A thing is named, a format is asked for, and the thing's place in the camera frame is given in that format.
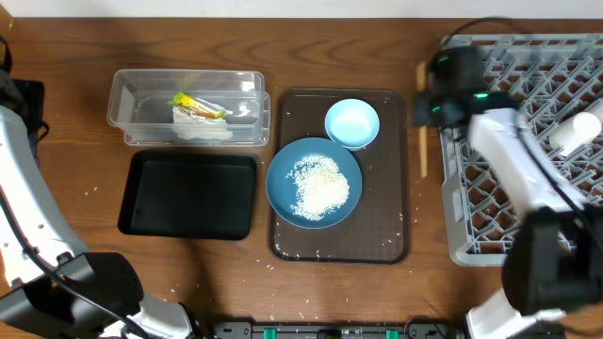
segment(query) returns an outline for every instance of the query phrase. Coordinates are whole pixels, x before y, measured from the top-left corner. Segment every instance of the plastic container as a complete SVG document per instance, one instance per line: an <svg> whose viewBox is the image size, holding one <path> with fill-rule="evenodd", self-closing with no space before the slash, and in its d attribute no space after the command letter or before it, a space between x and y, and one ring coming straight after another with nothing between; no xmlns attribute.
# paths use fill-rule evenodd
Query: plastic container
<svg viewBox="0 0 603 339"><path fill-rule="evenodd" d="M259 72L121 70L113 79L107 121L123 129L132 146L264 146L270 127L264 88ZM180 90L233 113L225 124L174 124L167 102Z"/></svg>

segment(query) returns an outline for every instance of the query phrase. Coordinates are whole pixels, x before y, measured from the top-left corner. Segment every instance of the gray dish rack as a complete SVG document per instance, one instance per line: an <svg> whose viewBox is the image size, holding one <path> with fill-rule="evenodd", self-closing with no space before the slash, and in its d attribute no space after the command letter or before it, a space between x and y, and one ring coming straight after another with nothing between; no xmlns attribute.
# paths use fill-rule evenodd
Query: gray dish rack
<svg viewBox="0 0 603 339"><path fill-rule="evenodd" d="M449 46L479 45L484 88L508 90L548 159L594 204L603 203L603 135L567 157L548 143L559 123L598 109L603 99L603 34L460 35ZM460 266L502 266L518 222L488 163L458 131L440 134L448 252ZM560 244L572 244L560 234Z"/></svg>

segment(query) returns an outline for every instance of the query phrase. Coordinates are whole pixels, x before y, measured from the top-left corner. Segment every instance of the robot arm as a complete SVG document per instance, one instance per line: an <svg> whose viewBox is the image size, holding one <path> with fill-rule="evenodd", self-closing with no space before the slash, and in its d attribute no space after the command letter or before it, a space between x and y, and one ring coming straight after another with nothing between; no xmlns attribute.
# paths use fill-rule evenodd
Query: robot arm
<svg viewBox="0 0 603 339"><path fill-rule="evenodd" d="M90 253L58 210L26 136L22 118L0 106L0 251L11 287L0 298L0 319L46 338L120 337L125 326L82 299L53 292L58 287L24 253L12 223L44 265L88 298L130 315L154 337L189 337L191 320L183 306L143 294L136 272L119 254Z"/></svg>
<svg viewBox="0 0 603 339"><path fill-rule="evenodd" d="M503 288L465 318L469 336L508 338L603 300L603 213L561 177L533 136L517 134L509 94L481 91L479 47L442 49L429 71L414 124L453 127L467 137L493 168L521 224L503 266ZM576 244L575 252L561 253L559 232Z"/></svg>
<svg viewBox="0 0 603 339"><path fill-rule="evenodd" d="M556 212L571 211L518 140L514 114L512 108L500 108L474 115L468 131L471 147L492 166L520 220L542 207L549 207ZM582 207L586 203L584 196L569 185L550 165L534 137L524 137L540 163L553 177L558 178L565 194L571 197L576 205ZM542 310L533 315L523 316L510 304L505 290L500 289L480 307L472 309L466 316L466 323L471 338L496 339L511 337L538 321L555 321L563 316L565 311L561 309Z"/></svg>
<svg viewBox="0 0 603 339"><path fill-rule="evenodd" d="M31 156L23 120L0 106L0 189L6 204L29 244L49 266L58 266L59 256L71 257L90 251L67 224ZM11 286L29 283L42 272L23 255L23 249L0 215L0 239L5 277Z"/></svg>

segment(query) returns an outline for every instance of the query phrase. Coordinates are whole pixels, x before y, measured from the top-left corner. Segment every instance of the wooden surface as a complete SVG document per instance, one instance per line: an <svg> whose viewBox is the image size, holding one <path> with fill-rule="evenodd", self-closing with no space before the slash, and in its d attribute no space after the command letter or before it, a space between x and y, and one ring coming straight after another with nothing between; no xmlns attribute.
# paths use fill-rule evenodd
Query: wooden surface
<svg viewBox="0 0 603 339"><path fill-rule="evenodd" d="M7 10L0 5L0 35L5 37L5 39L8 38L8 33L10 32L13 23L14 19L12 16L10 16Z"/></svg>
<svg viewBox="0 0 603 339"><path fill-rule="evenodd" d="M126 146L121 130L106 123L111 81L124 68L257 70L266 76L273 107L284 90L296 86L393 89L408 98L415 90L416 65L463 22L19 19L10 40L13 76L46 86L44 115L51 133L40 146L42 175L91 250L122 253L147 292L188 303L199 317L382 324L404 323L413 315L452 317L500 287L498 268L458 267L448 257L435 131L429 131L429 175L422 180L417 132L409 131L416 222L405 261L393 266L286 263L267 246L269 204L263 187L273 137L267 147L235 150L258 158L253 226L245 240L188 241L118 231L130 158L140 148ZM523 25L542 33L603 31L603 21ZM499 29L485 25L479 32ZM2 279L0 294L7 292ZM602 308L589 309L569 322L593 328L602 315ZM0 327L0 337L28 336Z"/></svg>

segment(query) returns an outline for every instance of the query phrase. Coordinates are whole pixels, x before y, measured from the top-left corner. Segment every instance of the blue bowl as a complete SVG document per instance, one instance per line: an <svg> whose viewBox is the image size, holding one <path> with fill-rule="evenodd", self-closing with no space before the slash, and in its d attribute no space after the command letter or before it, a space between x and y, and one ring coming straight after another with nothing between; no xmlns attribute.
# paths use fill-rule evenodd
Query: blue bowl
<svg viewBox="0 0 603 339"><path fill-rule="evenodd" d="M297 187L293 183L292 177L286 178L287 174L293 170L295 163L308 155L324 155L332 158L350 186L348 200L337 210L325 214L324 218L318 221L293 214L291 205L297 203ZM266 190L270 205L281 218L304 229L322 229L343 220L356 207L362 194L362 173L356 159L346 149L329 139L309 137L286 145L276 154L266 176Z"/></svg>
<svg viewBox="0 0 603 339"><path fill-rule="evenodd" d="M379 116L371 105L358 99L346 99L329 108L324 119L327 135L334 142L358 151L379 133Z"/></svg>

